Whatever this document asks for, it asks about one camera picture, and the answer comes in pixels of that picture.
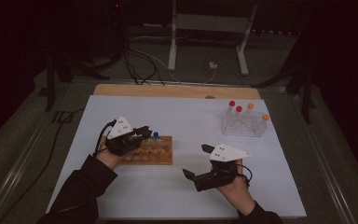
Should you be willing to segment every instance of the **sleeve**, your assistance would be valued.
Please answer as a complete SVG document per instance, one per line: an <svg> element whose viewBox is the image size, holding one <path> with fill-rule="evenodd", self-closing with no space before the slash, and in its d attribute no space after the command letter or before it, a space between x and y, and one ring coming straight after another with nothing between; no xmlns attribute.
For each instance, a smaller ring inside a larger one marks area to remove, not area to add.
<svg viewBox="0 0 358 224"><path fill-rule="evenodd" d="M246 224L282 224L281 218L276 213L264 211L257 202L254 210L248 216L245 216L240 211L237 212L240 220Z"/></svg>
<svg viewBox="0 0 358 224"><path fill-rule="evenodd" d="M37 223L95 223L99 216L96 198L105 193L116 177L101 161L88 156L80 170L66 179L49 213Z"/></svg>

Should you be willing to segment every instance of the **metal stand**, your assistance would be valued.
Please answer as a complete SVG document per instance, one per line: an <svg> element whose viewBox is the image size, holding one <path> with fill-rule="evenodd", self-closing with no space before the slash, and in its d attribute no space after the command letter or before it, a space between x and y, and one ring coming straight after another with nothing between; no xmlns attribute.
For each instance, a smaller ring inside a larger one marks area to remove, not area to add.
<svg viewBox="0 0 358 224"><path fill-rule="evenodd" d="M172 2L172 37L170 58L168 60L168 70L174 71L176 64L176 29L189 30L204 30L204 31L224 31L233 33L243 33L243 39L240 45L237 46L238 62L240 64L241 73L243 76L249 75L249 70L245 61L243 51L246 46L257 5L253 5L251 15L249 18L236 17L218 17L218 16L202 16L176 13L176 0Z"/></svg>

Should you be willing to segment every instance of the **wooden board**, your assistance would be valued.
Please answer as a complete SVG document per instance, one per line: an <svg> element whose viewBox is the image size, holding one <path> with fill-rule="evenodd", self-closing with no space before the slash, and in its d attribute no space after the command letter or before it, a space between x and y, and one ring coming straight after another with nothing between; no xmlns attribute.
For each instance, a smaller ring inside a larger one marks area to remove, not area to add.
<svg viewBox="0 0 358 224"><path fill-rule="evenodd" d="M215 99L260 99L257 89L243 87L154 86L99 84L94 95L185 97Z"/></svg>
<svg viewBox="0 0 358 224"><path fill-rule="evenodd" d="M155 144L153 138L144 140L141 146L124 156L122 164L172 165L172 137L161 136Z"/></svg>

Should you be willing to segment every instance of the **white paper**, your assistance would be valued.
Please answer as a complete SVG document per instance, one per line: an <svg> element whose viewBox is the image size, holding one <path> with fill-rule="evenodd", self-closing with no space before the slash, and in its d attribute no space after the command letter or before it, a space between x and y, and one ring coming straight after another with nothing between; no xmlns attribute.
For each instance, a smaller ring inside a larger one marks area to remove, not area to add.
<svg viewBox="0 0 358 224"><path fill-rule="evenodd" d="M237 105L253 103L268 113L263 100L235 99ZM274 118L262 137L222 135L222 118L229 100L165 97L91 96L78 126L50 205L63 182L79 169L95 148L103 126L124 116L133 128L149 126L160 136L172 136L173 165L120 165L118 178L98 199L100 218L192 219L236 218L236 210L217 191L197 192L182 169L196 175L210 171L209 154L202 144L219 143L243 149L252 157L243 163L253 173L250 191L265 209L281 217L304 217L306 212L280 142Z"/></svg>

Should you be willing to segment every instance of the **clear test tube rack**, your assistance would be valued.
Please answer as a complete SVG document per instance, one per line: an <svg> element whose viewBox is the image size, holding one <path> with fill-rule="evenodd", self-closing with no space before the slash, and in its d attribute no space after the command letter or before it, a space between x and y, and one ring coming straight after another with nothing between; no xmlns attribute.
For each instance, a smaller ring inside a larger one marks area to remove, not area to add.
<svg viewBox="0 0 358 224"><path fill-rule="evenodd" d="M222 133L224 135L239 135L261 137L267 128L267 125L262 125L264 113L261 111L252 110L249 116L239 114L236 116L233 113L228 113L225 110L223 116Z"/></svg>

